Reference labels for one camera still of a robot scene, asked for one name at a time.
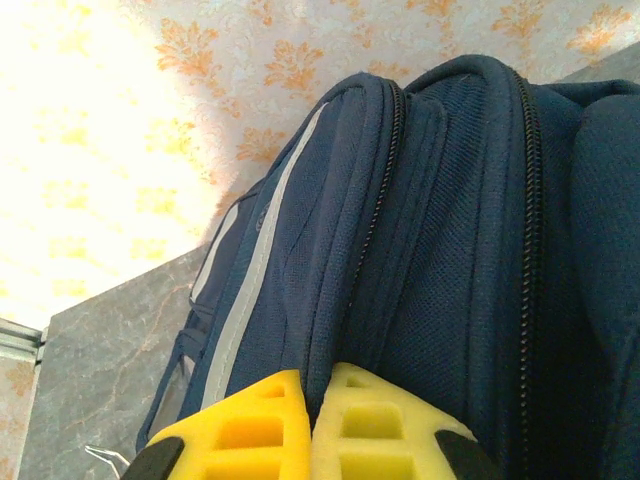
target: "gray marble shelf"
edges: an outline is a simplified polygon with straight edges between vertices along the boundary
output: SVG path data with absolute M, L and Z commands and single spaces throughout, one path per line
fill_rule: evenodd
M 87 443 L 133 459 L 134 442 L 189 311 L 205 247 L 51 319 L 20 480 L 111 480 Z

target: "black zipper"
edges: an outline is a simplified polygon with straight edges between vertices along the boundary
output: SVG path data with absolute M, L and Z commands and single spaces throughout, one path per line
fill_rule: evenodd
M 391 125 L 391 140 L 389 142 L 389 153 L 387 155 L 387 161 L 384 167 L 384 173 L 382 175 L 382 182 L 380 183 L 380 189 L 378 190 L 376 207 L 375 207 L 375 210 L 373 211 L 371 223 L 369 224 L 369 230 L 367 231 L 367 235 L 365 236 L 364 243 L 362 245 L 362 250 L 360 251 L 360 257 L 358 258 L 358 264 L 356 266 L 356 270 L 353 275 L 353 282 L 351 283 L 351 289 L 349 293 L 349 303 L 345 311 L 345 315 L 342 322 L 343 329 L 346 327 L 345 320 L 348 318 L 349 312 L 351 310 L 351 307 L 355 299 L 355 295 L 357 291 L 356 289 L 357 283 L 358 283 L 358 280 L 360 279 L 362 267 L 364 266 L 364 262 L 367 258 L 367 252 L 369 251 L 369 246 L 371 245 L 371 239 L 373 238 L 373 234 L 375 232 L 376 226 L 378 225 L 378 218 L 380 217 L 380 211 L 382 210 L 384 201 L 387 198 L 387 193 L 389 191 L 389 184 L 391 183 L 391 176 L 393 174 L 393 167 L 400 153 L 400 146 L 401 146 L 400 144 L 402 142 L 402 135 L 404 132 L 404 122 L 406 117 L 404 93 L 402 92 L 402 89 L 395 82 L 389 81 L 389 85 L 391 86 L 391 93 L 393 98 L 393 120 Z
M 542 135 L 540 121 L 526 81 L 513 72 L 524 119 L 525 210 L 522 255 L 522 290 L 519 341 L 519 427 L 521 478 L 531 473 L 531 407 L 535 362 L 535 329 L 542 294 L 542 258 L 544 247 Z

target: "backpack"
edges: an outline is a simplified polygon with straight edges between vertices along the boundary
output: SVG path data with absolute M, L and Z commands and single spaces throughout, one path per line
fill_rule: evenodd
M 349 362 L 474 432 L 504 478 L 640 478 L 640 87 L 463 56 L 332 88 L 228 210 L 137 448 Z

